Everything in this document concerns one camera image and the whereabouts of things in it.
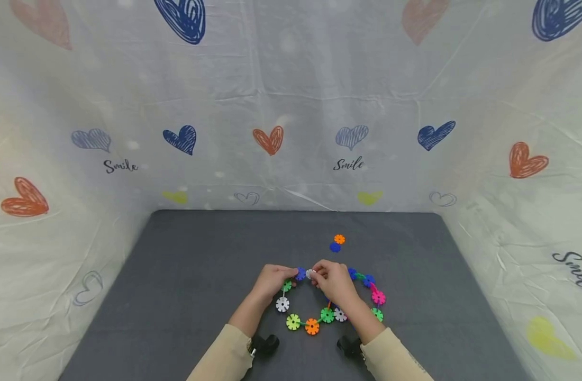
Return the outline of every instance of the left hand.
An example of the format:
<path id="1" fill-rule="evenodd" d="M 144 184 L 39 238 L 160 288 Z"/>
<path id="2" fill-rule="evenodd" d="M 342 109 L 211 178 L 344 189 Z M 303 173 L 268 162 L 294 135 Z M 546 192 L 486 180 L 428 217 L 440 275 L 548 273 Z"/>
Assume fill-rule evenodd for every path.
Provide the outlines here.
<path id="1" fill-rule="evenodd" d="M 272 298 L 283 287 L 285 280 L 297 275 L 298 270 L 280 265 L 265 265 L 259 273 L 251 294 L 260 300 L 272 301 Z"/>

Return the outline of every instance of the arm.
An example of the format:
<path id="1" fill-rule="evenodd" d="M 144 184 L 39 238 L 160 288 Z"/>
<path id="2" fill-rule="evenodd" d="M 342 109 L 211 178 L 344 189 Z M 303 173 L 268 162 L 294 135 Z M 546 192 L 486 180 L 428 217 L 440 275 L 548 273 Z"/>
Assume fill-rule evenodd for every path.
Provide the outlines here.
<path id="1" fill-rule="evenodd" d="M 367 369 L 377 381 L 433 381 L 402 342 L 357 294 L 346 265 L 322 260 L 312 267 L 312 284 L 340 306 L 357 330 Z"/>
<path id="2" fill-rule="evenodd" d="M 239 381 L 251 368 L 248 352 L 251 337 L 266 307 L 284 281 L 297 275 L 297 269 L 265 265 L 251 292 L 240 303 L 230 321 L 192 370 L 187 381 Z"/>

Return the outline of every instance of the hand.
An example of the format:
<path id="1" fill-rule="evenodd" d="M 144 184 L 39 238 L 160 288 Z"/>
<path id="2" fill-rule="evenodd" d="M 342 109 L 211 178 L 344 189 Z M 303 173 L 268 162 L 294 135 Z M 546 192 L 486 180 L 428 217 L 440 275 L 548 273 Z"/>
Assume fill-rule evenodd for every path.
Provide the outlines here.
<path id="1" fill-rule="evenodd" d="M 312 269 L 315 270 L 310 275 L 312 284 L 320 288 L 334 304 L 344 309 L 349 302 L 360 299 L 346 265 L 323 259 Z"/>
<path id="2" fill-rule="evenodd" d="M 297 269 L 280 265 L 265 265 L 259 273 L 251 294 L 263 301 L 272 301 L 272 298 L 283 287 L 285 280 L 295 277 Z"/>

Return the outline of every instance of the chain of toy pieces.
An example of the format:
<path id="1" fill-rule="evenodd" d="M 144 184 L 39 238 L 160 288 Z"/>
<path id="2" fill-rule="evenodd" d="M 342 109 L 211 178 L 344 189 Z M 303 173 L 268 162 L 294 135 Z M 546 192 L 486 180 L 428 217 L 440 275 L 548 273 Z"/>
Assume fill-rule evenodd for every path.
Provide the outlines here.
<path id="1" fill-rule="evenodd" d="M 303 280 L 304 277 L 311 279 L 311 273 L 314 270 L 308 269 L 305 273 L 303 273 L 303 268 L 298 268 L 301 272 L 295 277 L 296 280 Z M 376 307 L 371 309 L 371 312 L 378 318 L 379 321 L 382 321 L 384 318 L 384 314 L 380 311 L 380 306 L 386 302 L 386 296 L 383 292 L 379 291 L 376 288 L 374 277 L 370 275 L 363 275 L 361 273 L 357 273 L 355 269 L 349 268 L 348 273 L 352 280 L 358 279 L 363 282 L 363 285 L 369 287 L 371 290 L 371 300 L 376 304 Z M 286 280 L 283 284 L 282 291 L 283 296 L 278 298 L 276 301 L 276 309 L 278 312 L 287 312 L 290 302 L 288 298 L 285 297 L 285 292 L 289 291 L 292 287 L 292 281 L 290 279 Z M 331 311 L 331 301 L 327 304 L 327 308 L 321 310 L 321 318 L 319 320 L 315 320 L 313 318 L 308 319 L 306 322 L 302 322 L 299 320 L 299 316 L 294 313 L 287 313 L 287 328 L 290 330 L 297 330 L 300 325 L 303 325 L 306 329 L 308 334 L 314 335 L 319 332 L 320 323 L 326 322 L 331 323 L 333 322 L 335 316 L 335 320 L 339 322 L 344 322 L 347 320 L 346 314 L 339 309 L 338 307 L 335 308 L 335 312 Z"/>

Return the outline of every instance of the fabric wall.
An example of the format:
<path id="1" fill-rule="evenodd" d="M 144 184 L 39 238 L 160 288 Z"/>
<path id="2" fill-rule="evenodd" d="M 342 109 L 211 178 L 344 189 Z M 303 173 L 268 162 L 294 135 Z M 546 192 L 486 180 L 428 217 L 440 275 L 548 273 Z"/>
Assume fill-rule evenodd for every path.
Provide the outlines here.
<path id="1" fill-rule="evenodd" d="M 582 1 L 0 1 L 0 380 L 58 377 L 162 208 L 440 213 L 582 381 Z"/>

